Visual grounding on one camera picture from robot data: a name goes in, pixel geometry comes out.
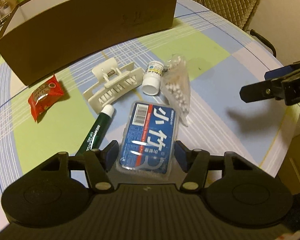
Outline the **green ointment tube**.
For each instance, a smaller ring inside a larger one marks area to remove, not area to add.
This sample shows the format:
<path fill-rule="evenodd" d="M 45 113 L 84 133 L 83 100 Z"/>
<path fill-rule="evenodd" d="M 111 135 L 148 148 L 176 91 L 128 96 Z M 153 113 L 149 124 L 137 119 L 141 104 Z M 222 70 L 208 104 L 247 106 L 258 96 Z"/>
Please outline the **green ointment tube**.
<path fill-rule="evenodd" d="M 111 124 L 114 111 L 115 109 L 112 105 L 104 106 L 75 156 L 83 155 L 84 152 L 92 149 L 99 149 L 99 146 Z"/>

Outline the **plaid tablecloth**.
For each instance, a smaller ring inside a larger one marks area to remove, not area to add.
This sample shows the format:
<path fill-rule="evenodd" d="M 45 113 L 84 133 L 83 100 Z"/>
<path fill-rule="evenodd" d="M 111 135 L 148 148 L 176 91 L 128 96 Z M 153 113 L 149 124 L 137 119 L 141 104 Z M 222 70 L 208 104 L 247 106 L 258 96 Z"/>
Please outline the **plaid tablecloth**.
<path fill-rule="evenodd" d="M 274 99 L 245 103 L 239 91 L 264 80 L 281 63 L 247 33 L 192 0 L 177 0 L 173 27 L 112 46 L 56 74 L 64 96 L 35 122 L 25 86 L 0 55 L 0 199 L 15 180 L 55 153 L 76 154 L 97 115 L 83 97 L 97 78 L 92 70 L 115 58 L 119 67 L 185 59 L 190 89 L 181 77 L 164 82 L 182 109 L 187 125 L 177 138 L 212 154 L 234 151 L 271 175 L 282 165 L 295 132 L 300 105 Z M 7 225 L 0 204 L 0 231 Z"/>

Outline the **red snack packet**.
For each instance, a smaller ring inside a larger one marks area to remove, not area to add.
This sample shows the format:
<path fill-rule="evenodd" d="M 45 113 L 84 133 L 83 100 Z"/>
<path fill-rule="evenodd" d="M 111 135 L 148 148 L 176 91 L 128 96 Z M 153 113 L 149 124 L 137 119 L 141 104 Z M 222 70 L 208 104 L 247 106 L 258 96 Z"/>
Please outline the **red snack packet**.
<path fill-rule="evenodd" d="M 35 122 L 39 122 L 40 116 L 54 105 L 62 96 L 64 90 L 55 74 L 38 88 L 28 98 L 31 115 Z"/>

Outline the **white plastic hair claw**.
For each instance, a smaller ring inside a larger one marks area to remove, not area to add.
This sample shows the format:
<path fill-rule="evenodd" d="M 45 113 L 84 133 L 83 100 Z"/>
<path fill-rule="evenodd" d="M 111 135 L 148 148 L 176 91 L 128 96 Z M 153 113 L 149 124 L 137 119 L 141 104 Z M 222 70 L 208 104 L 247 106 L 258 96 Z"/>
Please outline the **white plastic hair claw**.
<path fill-rule="evenodd" d="M 93 68 L 97 83 L 88 88 L 83 97 L 98 114 L 105 105 L 112 104 L 120 97 L 142 84 L 145 71 L 135 67 L 134 62 L 119 67 L 115 58 L 109 58 Z"/>

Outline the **brown cardboard storage box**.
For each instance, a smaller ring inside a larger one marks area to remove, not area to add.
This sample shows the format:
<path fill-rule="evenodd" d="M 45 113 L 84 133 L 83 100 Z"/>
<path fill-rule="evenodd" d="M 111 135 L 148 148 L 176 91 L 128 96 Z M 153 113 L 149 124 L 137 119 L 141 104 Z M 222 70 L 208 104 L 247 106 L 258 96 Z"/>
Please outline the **brown cardboard storage box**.
<path fill-rule="evenodd" d="M 24 0 L 0 31 L 0 55 L 25 85 L 87 55 L 172 26 L 177 0 Z"/>

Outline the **bag of cotton swabs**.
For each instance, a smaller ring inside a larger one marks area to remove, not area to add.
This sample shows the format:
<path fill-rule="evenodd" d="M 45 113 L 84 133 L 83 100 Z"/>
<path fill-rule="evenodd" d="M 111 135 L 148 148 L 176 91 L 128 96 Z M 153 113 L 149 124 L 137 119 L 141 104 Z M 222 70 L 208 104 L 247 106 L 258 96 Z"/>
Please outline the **bag of cotton swabs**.
<path fill-rule="evenodd" d="M 190 112 L 190 78 L 187 62 L 183 55 L 173 54 L 165 62 L 161 77 L 160 91 L 168 104 L 176 111 L 182 124 L 188 126 L 187 116 Z"/>

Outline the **small white pill bottle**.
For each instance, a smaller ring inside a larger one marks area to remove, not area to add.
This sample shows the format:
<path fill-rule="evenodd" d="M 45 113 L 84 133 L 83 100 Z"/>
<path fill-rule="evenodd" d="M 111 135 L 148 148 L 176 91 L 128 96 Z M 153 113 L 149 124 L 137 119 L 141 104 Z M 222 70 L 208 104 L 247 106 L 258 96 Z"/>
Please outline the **small white pill bottle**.
<path fill-rule="evenodd" d="M 142 81 L 142 91 L 146 95 L 155 96 L 160 90 L 160 82 L 164 65 L 159 61 L 151 61 L 145 71 Z"/>

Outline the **blue dental floss box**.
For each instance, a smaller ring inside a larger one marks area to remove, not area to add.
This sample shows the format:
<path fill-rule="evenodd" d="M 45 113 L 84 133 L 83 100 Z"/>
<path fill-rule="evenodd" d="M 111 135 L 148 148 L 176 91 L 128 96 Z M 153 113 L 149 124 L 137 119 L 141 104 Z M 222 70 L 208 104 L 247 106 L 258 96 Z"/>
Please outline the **blue dental floss box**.
<path fill-rule="evenodd" d="M 167 105 L 132 104 L 116 168 L 125 174 L 166 180 L 170 175 L 179 116 Z"/>

